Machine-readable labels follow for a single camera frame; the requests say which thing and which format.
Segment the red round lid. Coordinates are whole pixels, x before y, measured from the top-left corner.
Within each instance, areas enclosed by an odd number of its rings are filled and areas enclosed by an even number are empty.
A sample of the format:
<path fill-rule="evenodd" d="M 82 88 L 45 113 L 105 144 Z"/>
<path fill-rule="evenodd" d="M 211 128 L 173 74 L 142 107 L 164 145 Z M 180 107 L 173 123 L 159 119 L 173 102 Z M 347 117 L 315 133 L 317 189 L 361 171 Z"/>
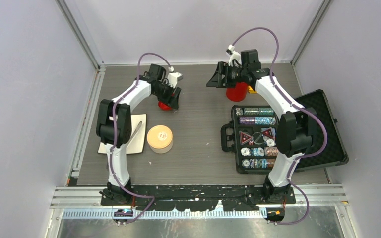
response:
<path fill-rule="evenodd" d="M 170 111 L 172 108 L 163 104 L 162 102 L 158 102 L 158 107 L 163 111 Z"/>

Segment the red tall cup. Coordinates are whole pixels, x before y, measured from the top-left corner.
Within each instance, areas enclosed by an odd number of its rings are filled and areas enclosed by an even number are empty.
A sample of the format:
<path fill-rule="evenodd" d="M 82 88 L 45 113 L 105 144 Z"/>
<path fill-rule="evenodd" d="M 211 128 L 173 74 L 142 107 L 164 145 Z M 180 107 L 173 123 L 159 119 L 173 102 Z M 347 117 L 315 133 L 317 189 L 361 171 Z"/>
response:
<path fill-rule="evenodd" d="M 226 97 L 233 102 L 240 102 L 246 98 L 248 93 L 248 84 L 239 82 L 234 88 L 227 88 Z"/>

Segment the metal tongs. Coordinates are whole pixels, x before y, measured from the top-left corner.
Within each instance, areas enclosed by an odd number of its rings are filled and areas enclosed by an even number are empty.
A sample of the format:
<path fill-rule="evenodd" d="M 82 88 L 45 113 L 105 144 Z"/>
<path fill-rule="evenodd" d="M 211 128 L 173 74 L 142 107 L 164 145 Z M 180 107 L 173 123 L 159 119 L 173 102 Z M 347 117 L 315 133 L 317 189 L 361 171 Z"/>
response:
<path fill-rule="evenodd" d="M 138 134 L 141 127 L 142 127 L 142 121 L 140 121 L 138 123 L 137 127 L 135 128 L 133 134 L 131 135 L 130 141 L 128 142 L 128 145 L 131 143 L 131 141 L 134 139 L 134 137 Z"/>

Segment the steel round lunch container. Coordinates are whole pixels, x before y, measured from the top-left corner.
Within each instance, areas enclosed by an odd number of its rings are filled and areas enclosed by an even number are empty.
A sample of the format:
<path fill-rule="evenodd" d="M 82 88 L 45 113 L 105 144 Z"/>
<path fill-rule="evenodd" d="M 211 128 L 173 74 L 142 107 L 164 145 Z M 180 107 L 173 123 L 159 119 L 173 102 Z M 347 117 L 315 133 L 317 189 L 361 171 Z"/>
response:
<path fill-rule="evenodd" d="M 169 144 L 149 144 L 150 149 L 157 154 L 165 154 L 169 152 L 174 145 L 174 142 L 171 141 Z"/>

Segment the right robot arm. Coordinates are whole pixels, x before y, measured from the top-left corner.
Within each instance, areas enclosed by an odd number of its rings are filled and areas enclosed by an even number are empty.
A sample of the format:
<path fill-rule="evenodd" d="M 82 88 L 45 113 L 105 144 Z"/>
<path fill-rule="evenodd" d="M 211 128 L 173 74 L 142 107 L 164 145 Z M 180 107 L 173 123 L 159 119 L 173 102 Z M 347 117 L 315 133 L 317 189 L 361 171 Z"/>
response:
<path fill-rule="evenodd" d="M 256 49 L 239 53 L 230 48 L 227 54 L 229 61 L 218 63 L 206 86 L 234 88 L 237 83 L 245 83 L 254 88 L 279 116 L 276 130 L 278 154 L 261 192 L 267 202 L 277 203 L 288 193 L 291 175 L 299 160 L 313 146 L 320 120 L 313 108 L 305 109 L 283 89 L 271 68 L 261 67 Z"/>

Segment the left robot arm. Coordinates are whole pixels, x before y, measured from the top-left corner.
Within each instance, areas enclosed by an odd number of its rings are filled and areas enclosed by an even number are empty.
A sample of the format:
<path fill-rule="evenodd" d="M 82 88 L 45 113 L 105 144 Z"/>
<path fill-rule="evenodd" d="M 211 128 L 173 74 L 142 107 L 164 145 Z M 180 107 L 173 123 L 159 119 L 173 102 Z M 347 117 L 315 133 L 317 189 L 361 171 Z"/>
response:
<path fill-rule="evenodd" d="M 119 96 L 100 102 L 96 134 L 106 147 L 109 178 L 101 193 L 120 205 L 127 205 L 134 195 L 129 189 L 127 169 L 127 143 L 132 135 L 131 113 L 146 98 L 154 95 L 162 104 L 178 109 L 183 74 L 173 67 L 151 64 L 149 71 L 138 75 L 132 85 Z"/>

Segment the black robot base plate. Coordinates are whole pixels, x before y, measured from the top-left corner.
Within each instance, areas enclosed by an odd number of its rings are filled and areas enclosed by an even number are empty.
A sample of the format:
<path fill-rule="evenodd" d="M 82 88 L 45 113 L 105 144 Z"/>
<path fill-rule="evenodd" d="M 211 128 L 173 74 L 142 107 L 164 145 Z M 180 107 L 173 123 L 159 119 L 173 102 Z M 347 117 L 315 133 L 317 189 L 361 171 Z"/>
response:
<path fill-rule="evenodd" d="M 102 206 L 126 206 L 138 211 L 212 211 L 221 205 L 225 211 L 254 211 L 258 205 L 283 208 L 296 203 L 293 190 L 283 196 L 262 196 L 258 185 L 135 185 L 132 195 L 115 194 L 108 188 L 101 194 Z"/>

